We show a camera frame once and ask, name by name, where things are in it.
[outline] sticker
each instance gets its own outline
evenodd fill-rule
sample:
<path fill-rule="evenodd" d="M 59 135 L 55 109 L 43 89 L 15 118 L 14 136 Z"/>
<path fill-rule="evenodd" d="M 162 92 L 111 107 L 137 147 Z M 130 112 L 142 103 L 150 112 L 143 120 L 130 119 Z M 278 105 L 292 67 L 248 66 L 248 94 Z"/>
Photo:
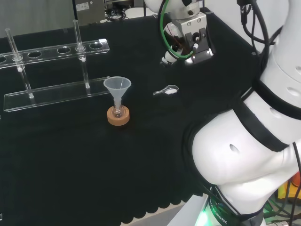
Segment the sticker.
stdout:
<path fill-rule="evenodd" d="M 86 10 L 86 9 L 89 9 L 89 3 L 88 2 L 76 5 L 76 11 L 78 11 L 78 12 L 82 11 L 82 10 Z"/>

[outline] plastic funnel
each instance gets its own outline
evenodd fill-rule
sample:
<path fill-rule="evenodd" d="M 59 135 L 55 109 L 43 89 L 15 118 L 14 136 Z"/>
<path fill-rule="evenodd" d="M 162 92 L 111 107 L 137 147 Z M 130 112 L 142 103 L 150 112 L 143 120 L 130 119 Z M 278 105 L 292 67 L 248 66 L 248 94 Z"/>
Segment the plastic funnel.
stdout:
<path fill-rule="evenodd" d="M 116 76 L 106 79 L 103 84 L 114 97 L 115 107 L 119 109 L 121 98 L 131 86 L 131 81 L 127 78 Z"/>

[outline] glass test tube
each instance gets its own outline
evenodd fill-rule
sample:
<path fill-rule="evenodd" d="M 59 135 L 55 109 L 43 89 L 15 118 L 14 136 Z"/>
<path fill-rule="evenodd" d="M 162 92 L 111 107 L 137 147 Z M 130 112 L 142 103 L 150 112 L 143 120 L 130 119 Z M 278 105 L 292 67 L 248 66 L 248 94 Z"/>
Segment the glass test tube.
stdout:
<path fill-rule="evenodd" d="M 78 52 L 84 52 L 86 50 L 86 48 L 83 46 L 83 43 L 81 41 L 81 36 L 80 36 L 80 31 L 79 31 L 79 22 L 78 22 L 78 20 L 73 20 L 73 23 L 74 23 L 76 42 L 77 42 L 76 50 Z M 79 60 L 80 60 L 80 64 L 81 64 L 81 70 L 83 73 L 84 81 L 85 81 L 85 86 L 87 89 L 89 89 L 90 85 L 89 85 L 89 77 L 88 77 L 87 65 L 86 65 L 86 55 L 85 54 L 80 55 Z"/>
<path fill-rule="evenodd" d="M 20 72 L 22 81 L 23 81 L 24 86 L 25 86 L 25 88 L 28 92 L 29 98 L 32 99 L 32 98 L 34 98 L 34 96 L 33 96 L 32 89 L 30 87 L 30 84 L 29 84 L 29 81 L 28 81 L 28 78 L 27 78 L 27 75 L 26 75 L 26 72 L 25 72 L 25 65 L 22 62 L 22 58 L 21 58 L 21 56 L 18 52 L 17 46 L 15 44 L 13 36 L 11 35 L 10 29 L 9 28 L 5 29 L 5 32 L 6 32 L 6 35 L 8 37 L 9 46 L 10 46 L 10 48 L 11 48 L 13 54 L 14 54 L 13 60 L 16 62 L 17 69 Z"/>

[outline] wall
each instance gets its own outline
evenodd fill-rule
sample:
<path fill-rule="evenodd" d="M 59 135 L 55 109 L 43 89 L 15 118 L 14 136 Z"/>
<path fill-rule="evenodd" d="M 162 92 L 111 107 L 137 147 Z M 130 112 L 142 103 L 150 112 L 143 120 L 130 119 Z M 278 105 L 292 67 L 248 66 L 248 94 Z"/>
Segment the wall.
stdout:
<path fill-rule="evenodd" d="M 72 0 L 0 0 L 0 38 L 73 26 Z"/>
<path fill-rule="evenodd" d="M 261 13 L 271 36 L 285 22 L 288 13 L 288 0 L 257 0 Z M 240 8 L 237 0 L 205 0 L 205 6 L 213 11 L 223 22 L 251 44 L 251 39 L 245 34 L 240 22 Z M 248 30 L 252 30 L 253 12 L 248 15 Z M 255 36 L 263 38 L 261 27 L 256 20 Z M 256 43 L 258 50 L 264 45 Z"/>

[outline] black tablecloth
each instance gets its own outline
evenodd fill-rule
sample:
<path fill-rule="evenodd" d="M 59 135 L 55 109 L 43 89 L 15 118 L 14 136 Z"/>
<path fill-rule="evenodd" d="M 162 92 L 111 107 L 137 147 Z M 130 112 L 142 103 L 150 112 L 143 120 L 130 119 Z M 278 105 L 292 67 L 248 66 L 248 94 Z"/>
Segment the black tablecloth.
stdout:
<path fill-rule="evenodd" d="M 251 47 L 215 15 L 208 15 L 213 59 L 170 68 L 154 17 L 81 27 L 83 41 L 107 38 L 110 52 L 89 56 L 89 78 L 125 76 L 131 120 L 110 125 L 110 95 L 42 106 L 0 120 L 0 224 L 110 225 L 200 193 L 181 158 L 186 125 L 229 107 L 255 76 Z M 19 50 L 75 42 L 73 29 L 15 37 Z M 9 52 L 5 39 L 0 51 Z M 82 80 L 76 59 L 28 65 L 32 88 Z M 153 97 L 166 85 L 177 94 Z M 24 90 L 15 68 L 0 70 L 3 95 Z"/>

